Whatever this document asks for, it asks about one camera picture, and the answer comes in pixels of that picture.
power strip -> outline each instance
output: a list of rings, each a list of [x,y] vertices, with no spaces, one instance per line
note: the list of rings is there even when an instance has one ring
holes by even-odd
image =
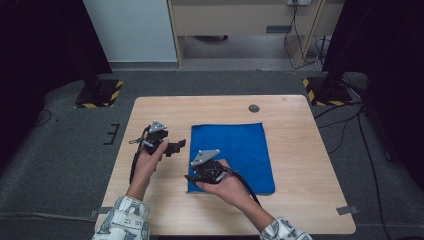
[[[297,6],[309,6],[311,5],[311,0],[287,0],[287,6],[294,6],[295,3]]]

tripod base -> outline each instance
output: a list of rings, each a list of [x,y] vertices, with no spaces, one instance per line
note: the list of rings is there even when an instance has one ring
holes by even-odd
[[[352,103],[352,97],[346,87],[339,86],[335,91],[329,93],[323,89],[324,80],[325,77],[308,77],[303,80],[303,86],[312,105],[339,106]]]
[[[84,86],[75,100],[76,108],[110,107],[115,103],[124,82],[121,80],[99,80],[99,82],[102,86],[102,94],[92,94]]]

white wall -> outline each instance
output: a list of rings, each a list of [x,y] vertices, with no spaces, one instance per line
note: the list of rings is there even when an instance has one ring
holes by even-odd
[[[177,62],[166,0],[84,0],[109,62]]]

gray carpet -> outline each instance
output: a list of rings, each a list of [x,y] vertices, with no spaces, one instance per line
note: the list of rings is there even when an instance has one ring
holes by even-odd
[[[45,109],[51,116],[47,111],[40,113],[34,124],[41,126],[34,127],[28,134],[11,166],[0,178],[1,213],[89,217],[90,211],[101,205],[134,100],[139,96],[306,95],[302,79],[319,73],[140,71],[116,72],[115,75],[124,85],[115,105],[110,108],[74,108],[82,81],[48,94]],[[315,116],[329,108],[311,106]],[[346,119],[359,109],[359,104],[337,108],[318,118],[317,125]],[[369,119],[361,115],[361,123],[376,168],[388,233],[392,239],[424,236],[424,193],[409,178],[402,164],[386,160]],[[108,132],[115,130],[112,124],[119,124],[119,131],[114,144],[105,145],[111,140]],[[357,206],[360,213],[353,215],[357,226],[353,235],[313,235],[314,239],[387,239],[357,119],[347,123],[344,134],[343,123],[320,128],[320,132],[328,151],[337,148],[343,135],[342,145],[330,154],[330,159],[348,205]],[[0,239],[90,239],[93,227],[94,222],[1,218]]]

hand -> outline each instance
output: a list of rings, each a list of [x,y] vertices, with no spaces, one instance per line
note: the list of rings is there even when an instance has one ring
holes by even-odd
[[[144,194],[150,183],[150,177],[162,160],[162,154],[167,147],[168,140],[164,140],[152,155],[149,155],[145,149],[141,151],[135,166],[133,180],[126,193],[127,196],[143,201]]]
[[[226,160],[218,160],[218,162],[224,167],[230,167]],[[252,201],[240,180],[228,173],[225,174],[219,184],[197,182],[196,185],[205,192],[215,194],[226,203],[237,208],[240,208],[241,204]]]
[[[230,167],[226,160],[219,160],[219,162],[224,167]],[[262,232],[275,220],[247,194],[243,184],[235,176],[227,173],[218,184],[197,182],[196,185],[205,192],[215,194],[228,204],[238,208],[259,232]]]

